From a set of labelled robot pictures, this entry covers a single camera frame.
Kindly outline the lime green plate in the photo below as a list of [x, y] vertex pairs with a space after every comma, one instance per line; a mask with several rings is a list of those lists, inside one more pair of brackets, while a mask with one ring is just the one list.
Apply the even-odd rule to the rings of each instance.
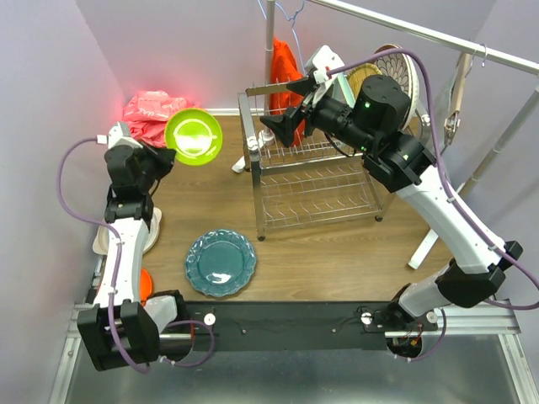
[[204, 109], [181, 109], [165, 125], [164, 140], [180, 163], [199, 167], [216, 159], [223, 144], [217, 119]]

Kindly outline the pale blue rectangular dish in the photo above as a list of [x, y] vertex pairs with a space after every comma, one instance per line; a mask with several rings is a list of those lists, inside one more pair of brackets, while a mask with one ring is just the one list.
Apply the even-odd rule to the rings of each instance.
[[334, 82], [332, 97], [351, 108], [355, 106], [355, 95], [347, 78], [342, 74], [339, 74]]

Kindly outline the woven bamboo tray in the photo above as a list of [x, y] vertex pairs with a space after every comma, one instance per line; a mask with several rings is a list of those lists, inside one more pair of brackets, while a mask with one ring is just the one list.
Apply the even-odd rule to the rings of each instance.
[[372, 63], [361, 64], [346, 74], [348, 84], [353, 93], [354, 99], [357, 99], [363, 82], [370, 76], [381, 75], [380, 69]]

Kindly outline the white ringed grey plate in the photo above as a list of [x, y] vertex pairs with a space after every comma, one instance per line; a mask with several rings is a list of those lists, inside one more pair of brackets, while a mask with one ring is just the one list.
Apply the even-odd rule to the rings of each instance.
[[[163, 218], [163, 213], [158, 207], [153, 208], [150, 232], [145, 244], [143, 253], [147, 253], [157, 242], [160, 224]], [[109, 248], [109, 230], [105, 226], [100, 226], [93, 240], [93, 252], [98, 255], [106, 256]]]

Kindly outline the large floral brown-rim plate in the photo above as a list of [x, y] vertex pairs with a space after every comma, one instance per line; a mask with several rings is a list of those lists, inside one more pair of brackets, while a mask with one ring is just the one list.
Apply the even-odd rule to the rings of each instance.
[[408, 60], [409, 60], [409, 65], [410, 65], [410, 68], [409, 68], [409, 71], [412, 75], [412, 94], [411, 96], [408, 96], [410, 98], [410, 106], [408, 108], [408, 112], [406, 113], [405, 115], [405, 118], [402, 122], [402, 125], [401, 125], [401, 128], [403, 130], [405, 130], [412, 118], [413, 118], [413, 115], [415, 113], [415, 110], [416, 110], [416, 106], [417, 106], [417, 103], [419, 101], [419, 77], [418, 77], [418, 73], [417, 73], [417, 70], [416, 70], [416, 67], [414, 65], [414, 61], [413, 59], [406, 55], [408, 57]]

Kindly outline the teal scalloped plate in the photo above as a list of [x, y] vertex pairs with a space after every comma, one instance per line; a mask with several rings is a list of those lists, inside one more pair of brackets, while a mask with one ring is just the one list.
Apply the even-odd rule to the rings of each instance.
[[184, 260], [184, 271], [195, 291], [225, 298], [249, 284], [257, 261], [253, 244], [243, 234], [217, 229], [193, 242]]

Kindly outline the orange plate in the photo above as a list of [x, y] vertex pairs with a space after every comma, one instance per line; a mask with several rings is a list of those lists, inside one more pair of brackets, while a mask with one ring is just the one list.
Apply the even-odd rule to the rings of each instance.
[[142, 268], [140, 277], [140, 298], [143, 305], [146, 304], [147, 300], [152, 296], [152, 293], [152, 277], [144, 268]]

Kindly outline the small floral brown-rim plate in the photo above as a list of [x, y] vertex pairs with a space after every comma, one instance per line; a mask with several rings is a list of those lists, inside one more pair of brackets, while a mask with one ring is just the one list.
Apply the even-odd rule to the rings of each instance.
[[408, 96], [411, 96], [412, 75], [409, 71], [410, 65], [406, 55], [394, 53], [378, 57], [374, 64], [382, 75], [392, 78]]

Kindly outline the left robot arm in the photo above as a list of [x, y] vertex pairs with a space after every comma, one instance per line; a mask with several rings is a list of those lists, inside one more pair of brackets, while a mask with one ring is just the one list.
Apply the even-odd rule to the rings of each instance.
[[104, 212], [109, 249], [97, 295], [77, 328], [96, 370], [132, 366], [147, 371], [160, 334], [186, 324], [177, 290], [141, 299], [141, 266], [151, 230], [152, 188], [173, 168], [176, 152], [152, 146], [113, 146], [105, 154], [110, 186]]

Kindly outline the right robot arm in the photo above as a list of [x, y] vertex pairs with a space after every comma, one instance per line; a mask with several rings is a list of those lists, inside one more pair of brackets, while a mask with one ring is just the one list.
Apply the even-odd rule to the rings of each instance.
[[516, 264], [523, 248], [516, 241], [489, 236], [440, 178], [440, 159], [419, 139], [400, 131], [411, 100], [395, 80], [369, 76], [354, 106], [328, 95], [316, 100], [317, 87], [311, 77], [286, 86], [302, 95], [302, 103], [287, 108], [284, 114], [264, 115], [261, 123], [285, 146], [291, 144], [297, 126], [304, 124], [306, 132], [320, 130], [329, 140], [361, 152], [364, 169], [388, 192], [412, 206], [452, 253], [438, 274], [402, 287], [381, 310], [380, 323], [404, 330], [435, 308], [450, 304], [471, 308], [498, 291], [506, 270]]

